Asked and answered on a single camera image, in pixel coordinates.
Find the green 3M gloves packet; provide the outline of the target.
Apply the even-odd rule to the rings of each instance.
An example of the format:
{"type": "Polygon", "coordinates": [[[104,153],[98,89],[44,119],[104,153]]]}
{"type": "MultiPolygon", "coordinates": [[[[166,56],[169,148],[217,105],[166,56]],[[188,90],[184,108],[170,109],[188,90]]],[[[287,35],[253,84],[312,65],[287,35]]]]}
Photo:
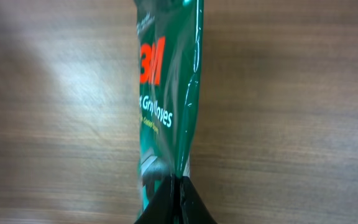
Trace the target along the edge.
{"type": "Polygon", "coordinates": [[[190,174],[200,97],[203,0],[138,0],[139,187],[146,211],[163,179],[190,174]]]}

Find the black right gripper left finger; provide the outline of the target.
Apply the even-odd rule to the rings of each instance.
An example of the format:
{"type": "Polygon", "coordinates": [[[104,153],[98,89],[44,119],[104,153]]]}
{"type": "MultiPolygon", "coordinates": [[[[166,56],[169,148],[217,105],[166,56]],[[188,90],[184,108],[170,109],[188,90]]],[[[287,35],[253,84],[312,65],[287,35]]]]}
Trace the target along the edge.
{"type": "Polygon", "coordinates": [[[160,184],[154,198],[134,224],[173,224],[175,178],[168,176],[160,184]]]}

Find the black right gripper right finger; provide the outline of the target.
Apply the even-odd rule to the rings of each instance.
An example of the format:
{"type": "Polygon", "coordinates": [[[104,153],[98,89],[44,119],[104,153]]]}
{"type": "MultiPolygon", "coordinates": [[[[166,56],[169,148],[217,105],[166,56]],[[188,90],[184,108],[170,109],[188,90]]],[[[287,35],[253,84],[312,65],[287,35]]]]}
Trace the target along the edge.
{"type": "Polygon", "coordinates": [[[189,177],[180,179],[180,215],[181,224],[218,224],[209,213],[200,195],[189,177]]]}

